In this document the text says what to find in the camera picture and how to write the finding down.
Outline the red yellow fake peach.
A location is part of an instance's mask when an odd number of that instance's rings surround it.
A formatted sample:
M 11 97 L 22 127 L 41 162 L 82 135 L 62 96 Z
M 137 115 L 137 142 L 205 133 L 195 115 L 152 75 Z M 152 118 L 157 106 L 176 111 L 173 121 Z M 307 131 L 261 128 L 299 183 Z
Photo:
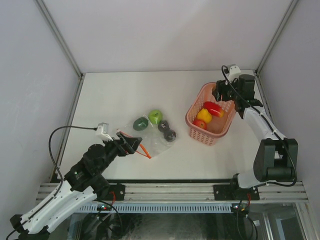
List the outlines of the red yellow fake peach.
M 222 107 L 214 102 L 206 101 L 204 102 L 203 106 L 212 116 L 219 118 L 222 118 L 224 116 L 224 110 L 222 109 Z

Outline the dark green fake fruit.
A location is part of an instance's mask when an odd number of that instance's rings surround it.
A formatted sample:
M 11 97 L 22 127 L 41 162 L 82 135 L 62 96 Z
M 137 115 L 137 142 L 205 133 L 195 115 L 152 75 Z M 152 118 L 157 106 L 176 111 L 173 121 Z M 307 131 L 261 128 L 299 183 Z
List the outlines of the dark green fake fruit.
M 149 120 L 145 117 L 139 117 L 133 122 L 133 129 L 135 131 L 143 131 L 149 126 Z

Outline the clear zip top bag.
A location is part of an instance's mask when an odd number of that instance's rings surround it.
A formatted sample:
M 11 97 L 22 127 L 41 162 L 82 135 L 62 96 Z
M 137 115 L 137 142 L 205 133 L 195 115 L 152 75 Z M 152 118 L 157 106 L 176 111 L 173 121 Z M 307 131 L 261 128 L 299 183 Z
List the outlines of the clear zip top bag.
M 133 129 L 133 123 L 140 117 L 145 117 L 149 121 L 149 125 L 145 130 L 136 131 Z M 169 150 L 175 143 L 178 138 L 176 133 L 176 139 L 173 142 L 167 142 L 164 139 L 164 133 L 158 130 L 158 124 L 152 124 L 149 118 L 145 115 L 140 116 L 137 119 L 130 121 L 128 124 L 120 126 L 115 129 L 116 132 L 122 131 L 125 134 L 132 137 L 140 137 L 142 138 L 142 142 L 140 147 L 136 151 L 138 154 L 141 154 L 149 159 L 154 158 L 165 151 Z

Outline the yellow fake pear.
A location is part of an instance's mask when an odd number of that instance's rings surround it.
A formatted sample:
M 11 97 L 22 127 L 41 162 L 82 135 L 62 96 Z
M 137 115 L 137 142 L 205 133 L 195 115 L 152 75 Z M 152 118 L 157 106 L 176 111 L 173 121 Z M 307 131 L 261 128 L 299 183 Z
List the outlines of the yellow fake pear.
M 197 119 L 202 120 L 206 124 L 210 123 L 212 121 L 212 115 L 211 113 L 206 109 L 202 108 L 198 113 L 197 113 Z

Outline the red fake apple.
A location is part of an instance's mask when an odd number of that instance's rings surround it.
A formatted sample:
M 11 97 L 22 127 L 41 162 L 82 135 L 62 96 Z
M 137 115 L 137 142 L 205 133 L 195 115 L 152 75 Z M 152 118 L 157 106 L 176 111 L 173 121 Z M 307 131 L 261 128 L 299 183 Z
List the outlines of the red fake apple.
M 192 122 L 193 125 L 203 129 L 203 130 L 206 130 L 207 129 L 207 124 L 201 120 L 201 119 L 195 119 L 193 122 Z

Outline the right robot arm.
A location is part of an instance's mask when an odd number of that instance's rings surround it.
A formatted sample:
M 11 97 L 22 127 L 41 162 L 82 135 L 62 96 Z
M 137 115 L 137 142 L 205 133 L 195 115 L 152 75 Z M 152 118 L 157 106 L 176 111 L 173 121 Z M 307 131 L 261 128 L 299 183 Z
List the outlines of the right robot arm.
M 298 142 L 276 129 L 264 112 L 262 102 L 255 97 L 254 88 L 255 78 L 252 75 L 234 77 L 225 74 L 212 90 L 216 101 L 233 101 L 235 111 L 259 141 L 252 169 L 232 177 L 229 192 L 237 200 L 246 196 L 248 189 L 267 184 L 289 188 L 298 180 Z

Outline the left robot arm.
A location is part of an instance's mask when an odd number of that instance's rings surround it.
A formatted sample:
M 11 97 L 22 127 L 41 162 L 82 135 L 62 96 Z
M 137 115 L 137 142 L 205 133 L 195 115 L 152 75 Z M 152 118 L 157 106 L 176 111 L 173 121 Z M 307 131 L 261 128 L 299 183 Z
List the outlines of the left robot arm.
M 117 139 L 93 144 L 81 160 L 65 174 L 57 186 L 36 207 L 10 222 L 20 240 L 47 240 L 50 234 L 80 207 L 109 196 L 110 184 L 103 172 L 117 157 L 134 154 L 141 137 L 128 137 L 118 132 Z

